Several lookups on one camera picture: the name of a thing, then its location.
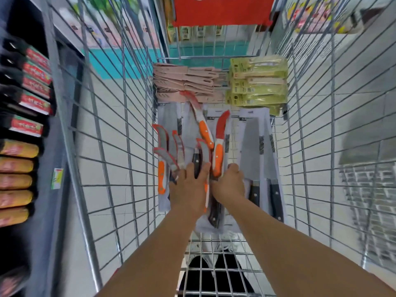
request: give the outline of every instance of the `tiled floor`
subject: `tiled floor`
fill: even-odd
[[[389,24],[386,23],[387,18],[385,14],[385,21],[382,21],[382,24]],[[378,54],[378,46],[389,46],[391,43],[388,41],[388,37],[391,36],[384,34],[376,44],[365,48],[375,33],[380,31],[382,24],[374,24],[374,32],[367,31],[360,38],[359,44],[338,59],[334,71],[336,74],[334,82],[331,81],[332,71],[329,69],[329,62],[322,64],[315,72],[316,66],[309,69],[297,83],[298,95],[295,94],[295,87],[290,92],[289,120],[277,118],[274,127],[278,163],[282,175],[281,183],[289,215],[287,223],[307,235],[310,234],[321,243],[331,246],[357,264],[360,264],[362,258],[362,244],[352,219],[350,201],[343,190],[345,184],[341,181],[338,170],[335,170],[333,200],[336,204],[333,208],[330,205],[332,185],[330,169],[332,162],[334,167],[338,167],[339,164],[375,161],[380,140],[383,141],[380,159],[389,160],[396,157],[394,140],[391,139],[395,135],[394,127],[392,127],[395,121],[391,118],[391,113],[396,111],[395,91],[390,90],[390,85],[393,86],[394,81],[389,82],[390,79],[395,79],[395,71],[389,69],[377,80],[370,82],[374,76],[395,63],[394,55],[392,56],[396,51],[394,46],[375,59],[368,71],[359,72],[369,60],[375,57],[374,54]],[[390,34],[392,31],[394,33],[394,30],[393,25],[387,31]],[[256,49],[260,43],[261,37],[257,39]],[[361,50],[364,52],[356,60],[350,62]],[[335,54],[335,58],[338,58],[341,53],[342,49]],[[357,76],[349,79],[356,72],[359,72]],[[293,82],[294,73],[291,67],[290,85]],[[80,110],[78,129],[84,133],[77,134],[81,182],[83,185],[91,185],[84,187],[84,194],[88,211],[95,211],[90,215],[93,237],[97,239],[111,232],[95,244],[99,265],[105,266],[101,272],[104,282],[120,265],[119,257],[116,256],[117,236],[120,247],[123,249],[121,254],[125,260],[164,217],[164,213],[159,213],[156,207],[157,199],[153,198],[156,194],[153,177],[153,174],[156,174],[156,167],[153,167],[155,161],[153,156],[145,151],[152,149],[153,140],[152,131],[150,127],[147,127],[151,124],[151,114],[146,114],[146,110],[150,112],[150,105],[148,108],[144,107],[144,82],[129,79],[126,83],[126,94],[130,98],[127,101],[127,116],[133,171],[129,171],[126,152],[123,83],[118,79],[117,82],[106,80],[105,84],[108,89],[93,76],[95,93],[102,99],[102,101],[97,101],[97,115],[100,118],[105,161],[108,163],[106,165],[108,182],[115,185],[111,187],[114,205],[121,205],[114,209],[114,221],[110,209],[98,211],[109,207],[110,204],[107,187],[94,186],[106,184],[101,163],[103,159],[96,140],[94,116],[83,109]],[[332,85],[336,89],[333,96],[331,95]],[[88,91],[84,91],[81,100],[82,106],[88,111],[93,110],[91,95]],[[331,146],[332,104],[335,104],[333,148]],[[379,118],[383,113],[389,114],[389,117],[381,120]],[[376,119],[378,121],[375,123],[364,126]],[[118,227],[117,231],[114,230],[115,224]],[[235,249],[235,251],[245,253],[251,251],[247,243],[236,244]],[[238,255],[238,260],[243,269],[260,269],[253,255]],[[370,263],[367,264],[366,269],[396,288],[396,277],[392,272]],[[247,278],[256,292],[273,294],[263,273],[248,273]],[[71,196],[68,215],[63,282],[65,297],[94,295],[95,290],[73,196]]]

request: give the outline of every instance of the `wire cart basket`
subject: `wire cart basket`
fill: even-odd
[[[136,0],[135,8],[129,0],[106,1],[118,31],[112,33],[119,38],[116,47],[102,46],[109,19],[104,11],[94,13],[87,0],[63,2],[74,12],[75,27],[51,0],[41,0],[57,114],[97,291],[166,214],[158,209],[158,159],[152,151],[158,143],[151,126],[157,109],[152,64],[226,70],[231,57],[267,54],[281,54],[289,64],[288,103],[282,116],[272,118],[285,223],[396,284],[395,0],[275,0],[272,27],[228,25],[219,36],[206,31],[191,41],[176,28],[173,43],[164,34],[161,0]],[[330,4],[328,23],[306,31],[312,16],[301,24],[302,12],[324,2]],[[297,13],[293,4],[300,6]],[[354,31],[339,33],[347,22]],[[74,47],[55,39],[60,24]],[[78,57],[84,66],[80,79],[60,62],[62,49],[85,55]],[[81,87],[80,100],[64,97],[67,81]],[[77,127],[63,110],[67,103],[78,111]],[[238,118],[237,107],[232,116]],[[231,161],[237,132],[233,127]],[[226,253],[236,255],[236,271],[255,294],[179,293],[275,296],[241,234],[192,233],[181,272],[194,255],[223,256],[215,248],[221,242],[232,243]]]

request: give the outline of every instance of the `leg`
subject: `leg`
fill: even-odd
[[[225,254],[219,255],[215,268],[223,268],[225,269],[225,264],[227,264],[228,269],[241,269],[241,265],[237,261],[235,255],[233,254]],[[239,293],[245,293],[245,288],[242,282],[241,275],[238,272],[229,272],[230,275],[230,281],[232,285],[232,291],[233,292],[239,292]],[[247,280],[245,275],[242,273],[243,281],[245,282],[246,290],[248,293],[254,293],[254,290],[252,286],[250,285],[250,282]],[[216,280],[217,280],[217,290],[219,292],[230,292],[230,285],[228,282],[228,277],[227,277],[227,272],[225,271],[216,271]]]
[[[200,268],[202,258],[200,256],[196,256],[190,263],[189,268]],[[202,260],[202,268],[209,268],[208,264],[205,260]],[[186,281],[186,272],[183,275],[183,278],[180,283],[179,290],[184,290],[184,284]],[[211,271],[202,271],[202,291],[211,291],[215,292],[215,282],[212,276]],[[189,271],[187,274],[187,291],[199,291],[200,290],[200,271]]]

